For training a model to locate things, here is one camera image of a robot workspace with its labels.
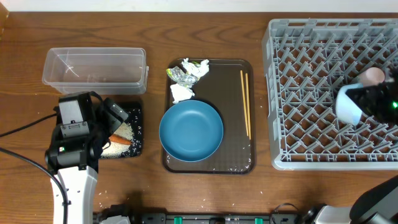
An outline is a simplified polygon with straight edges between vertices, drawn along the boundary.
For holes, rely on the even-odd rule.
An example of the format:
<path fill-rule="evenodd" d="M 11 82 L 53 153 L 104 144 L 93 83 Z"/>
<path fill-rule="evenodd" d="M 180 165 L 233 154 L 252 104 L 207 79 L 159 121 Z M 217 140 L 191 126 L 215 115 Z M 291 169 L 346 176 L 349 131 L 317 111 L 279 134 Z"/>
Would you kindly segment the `light blue bowl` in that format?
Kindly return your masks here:
<path fill-rule="evenodd" d="M 346 94 L 348 90 L 362 88 L 361 83 L 345 85 L 340 88 L 335 102 L 336 117 L 345 123 L 358 125 L 362 110 L 355 104 L 355 102 Z"/>

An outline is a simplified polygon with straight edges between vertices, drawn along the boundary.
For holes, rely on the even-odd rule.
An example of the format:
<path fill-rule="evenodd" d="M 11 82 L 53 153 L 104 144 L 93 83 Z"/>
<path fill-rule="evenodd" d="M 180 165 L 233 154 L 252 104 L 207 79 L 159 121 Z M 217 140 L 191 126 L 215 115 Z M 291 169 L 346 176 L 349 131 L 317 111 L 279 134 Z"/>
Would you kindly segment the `orange carrot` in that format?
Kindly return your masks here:
<path fill-rule="evenodd" d="M 115 143 L 123 144 L 123 145 L 130 145 L 131 144 L 131 140 L 128 140 L 128 139 L 126 139 L 124 137 L 121 137 L 121 136 L 118 136 L 118 135 L 115 135 L 115 134 L 110 136 L 109 140 L 111 142 L 115 142 Z"/>

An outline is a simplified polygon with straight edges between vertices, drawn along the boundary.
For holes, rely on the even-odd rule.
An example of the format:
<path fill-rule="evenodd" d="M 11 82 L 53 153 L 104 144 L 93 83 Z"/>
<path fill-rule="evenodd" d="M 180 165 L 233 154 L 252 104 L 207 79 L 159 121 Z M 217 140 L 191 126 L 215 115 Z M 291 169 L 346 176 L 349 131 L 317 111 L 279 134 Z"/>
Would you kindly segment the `pale pink cup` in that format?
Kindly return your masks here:
<path fill-rule="evenodd" d="M 377 67 L 371 67 L 359 74 L 355 78 L 356 83 L 360 83 L 363 86 L 374 86 L 382 83 L 385 80 L 384 72 Z"/>

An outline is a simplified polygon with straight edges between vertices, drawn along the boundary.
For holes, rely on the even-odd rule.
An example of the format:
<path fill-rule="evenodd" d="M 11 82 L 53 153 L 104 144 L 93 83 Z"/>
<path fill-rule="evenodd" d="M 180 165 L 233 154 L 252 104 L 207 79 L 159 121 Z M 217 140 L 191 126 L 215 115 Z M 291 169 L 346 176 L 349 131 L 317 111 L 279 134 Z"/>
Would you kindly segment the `white rice pile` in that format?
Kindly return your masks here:
<path fill-rule="evenodd" d="M 123 123 L 113 134 L 131 140 L 131 144 L 123 145 L 110 141 L 111 143 L 103 148 L 102 159 L 137 157 L 142 154 L 143 137 L 140 126 L 135 127 L 131 123 Z"/>

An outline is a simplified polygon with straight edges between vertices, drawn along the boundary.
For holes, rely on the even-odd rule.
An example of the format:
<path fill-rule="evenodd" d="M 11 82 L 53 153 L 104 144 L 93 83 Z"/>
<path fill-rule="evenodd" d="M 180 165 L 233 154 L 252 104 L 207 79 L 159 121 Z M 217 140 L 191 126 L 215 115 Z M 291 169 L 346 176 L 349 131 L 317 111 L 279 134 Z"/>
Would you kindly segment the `dark blue plate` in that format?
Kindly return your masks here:
<path fill-rule="evenodd" d="M 212 156 L 223 140 L 220 114 L 211 105 L 187 100 L 171 106 L 159 124 L 164 150 L 183 162 L 198 162 Z"/>

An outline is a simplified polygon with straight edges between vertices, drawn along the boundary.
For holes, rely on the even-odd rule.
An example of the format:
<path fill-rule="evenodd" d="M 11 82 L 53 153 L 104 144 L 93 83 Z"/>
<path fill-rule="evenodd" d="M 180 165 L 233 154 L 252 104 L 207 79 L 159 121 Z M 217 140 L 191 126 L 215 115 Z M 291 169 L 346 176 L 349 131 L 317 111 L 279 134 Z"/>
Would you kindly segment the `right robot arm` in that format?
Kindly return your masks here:
<path fill-rule="evenodd" d="M 345 123 L 357 125 L 362 115 L 381 124 L 397 124 L 397 69 L 382 72 L 381 81 L 368 69 L 358 81 L 340 88 L 335 113 Z M 297 223 L 397 223 L 397 177 L 363 193 L 352 207 L 329 205 L 312 208 Z"/>

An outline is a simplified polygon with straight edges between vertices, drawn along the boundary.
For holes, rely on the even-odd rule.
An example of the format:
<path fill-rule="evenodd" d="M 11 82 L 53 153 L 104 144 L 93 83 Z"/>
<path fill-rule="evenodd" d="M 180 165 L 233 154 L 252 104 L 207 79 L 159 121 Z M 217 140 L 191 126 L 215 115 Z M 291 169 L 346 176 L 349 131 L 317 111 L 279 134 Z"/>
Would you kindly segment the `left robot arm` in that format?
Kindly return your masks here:
<path fill-rule="evenodd" d="M 54 223 L 92 223 L 101 155 L 128 113 L 94 91 L 60 97 L 45 162 L 51 175 Z"/>

